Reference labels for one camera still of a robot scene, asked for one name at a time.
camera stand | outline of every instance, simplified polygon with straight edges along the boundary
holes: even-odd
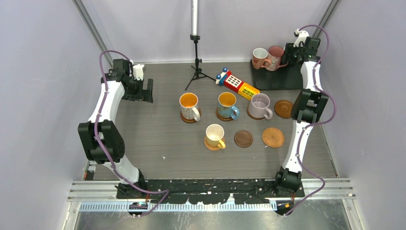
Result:
[[[192,79],[190,80],[188,86],[186,86],[185,91],[188,89],[189,85],[194,80],[198,80],[198,79],[202,79],[202,78],[210,78],[210,79],[215,81],[214,78],[202,73],[202,69],[199,68],[199,63],[202,62],[202,60],[197,57],[197,42],[198,42],[199,39],[200,39],[200,36],[191,35],[191,40],[194,41],[194,50],[195,50],[195,53],[196,53],[196,59],[194,60],[195,66],[191,66],[194,69],[194,75],[193,75]]]
[[[194,60],[194,65],[192,68],[194,69],[194,75],[190,80],[188,86],[186,86],[185,91],[188,89],[189,85],[192,81],[202,79],[202,78],[210,78],[215,81],[214,78],[207,76],[206,74],[202,73],[202,69],[199,68],[199,63],[202,62],[201,59],[197,57],[197,43],[200,40],[200,36],[198,35],[198,7],[199,7],[199,0],[191,0],[191,7],[192,7],[192,26],[191,26],[191,40],[194,42],[194,51],[196,54],[196,59]]]

yellow mug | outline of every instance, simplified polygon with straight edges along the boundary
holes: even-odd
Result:
[[[209,125],[206,129],[206,141],[212,147],[226,148],[226,144],[222,141],[224,137],[224,129],[218,124]]]

gray table surface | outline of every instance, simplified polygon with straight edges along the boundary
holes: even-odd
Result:
[[[252,85],[249,63],[203,63],[203,72],[213,78],[228,67],[234,76]],[[115,125],[125,142],[125,154],[146,179],[273,178],[286,157],[292,136],[292,119],[274,114],[271,120],[254,120],[247,115],[249,101],[236,94],[238,120],[224,122],[215,115],[217,98],[231,92],[215,85],[209,78],[193,81],[187,92],[196,94],[202,118],[194,124],[180,119],[179,97],[192,77],[190,64],[151,64],[144,78],[154,79],[154,103],[121,100]],[[271,109],[278,100],[295,101],[299,90],[263,91],[271,99]],[[204,145],[205,130],[220,124],[225,130],[226,148],[210,151]],[[280,129],[285,143],[280,148],[267,147],[262,132]],[[254,141],[248,148],[234,143],[234,134],[249,131]],[[304,164],[323,177],[335,177],[322,129],[315,127],[305,150]],[[303,177],[312,177],[303,172]],[[116,179],[112,172],[97,166],[94,179]]]

metal pole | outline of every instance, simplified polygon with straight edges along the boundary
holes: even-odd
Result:
[[[97,46],[101,51],[108,50],[106,44],[104,43],[103,39],[100,36],[99,31],[97,30],[95,24],[93,23],[88,11],[86,10],[85,5],[83,4],[82,0],[72,0],[75,4],[76,9],[78,9],[79,14],[82,16],[83,21],[87,25],[91,35],[93,36],[94,40],[96,41]],[[113,58],[110,53],[104,54],[107,59],[107,62],[110,64],[110,67],[113,67]]]
[[[326,11],[323,14],[323,17],[321,17],[321,20],[319,22],[319,26],[325,28],[328,21],[330,21],[331,16],[333,15],[334,11],[336,10],[338,4],[341,2],[341,0],[331,0],[329,5],[327,6]],[[321,35],[321,30],[319,28],[315,29],[315,32],[313,33],[312,37],[320,37]]]

coaster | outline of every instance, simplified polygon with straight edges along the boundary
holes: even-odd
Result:
[[[202,116],[202,111],[200,110],[200,108],[199,108],[199,113],[200,113],[200,117],[201,117],[201,116]],[[180,112],[180,118],[182,119],[182,121],[184,121],[184,122],[186,122],[186,123],[190,123],[190,124],[197,122],[195,119],[189,120],[189,119],[184,118],[184,117],[182,116],[182,111]]]
[[[252,135],[248,131],[240,130],[234,135],[234,142],[242,148],[250,146],[252,141]]]
[[[248,116],[251,117],[252,119],[255,119],[255,120],[262,120],[262,119],[265,118],[265,117],[257,118],[257,117],[251,116],[251,114],[249,114],[248,108],[249,108],[249,104],[248,104],[248,106],[247,106],[247,114],[248,114]]]
[[[291,118],[292,106],[292,102],[288,100],[280,100],[275,103],[273,109],[275,110],[276,115],[288,119]]]
[[[209,143],[207,143],[206,137],[204,137],[204,145],[206,146],[206,148],[208,148],[208,149],[211,150],[211,151],[217,151],[217,150],[220,150],[220,149],[221,149],[221,148],[218,147],[218,146],[216,146],[216,147],[210,146]]]
[[[221,117],[221,116],[218,114],[217,108],[216,108],[216,116],[217,116],[218,119],[220,119],[220,120],[222,120],[222,121],[232,121],[232,120],[233,120],[232,117],[229,117],[229,118],[223,118],[223,117]]]
[[[285,136],[282,131],[277,128],[267,128],[262,133],[264,143],[272,148],[279,148],[285,141]]]

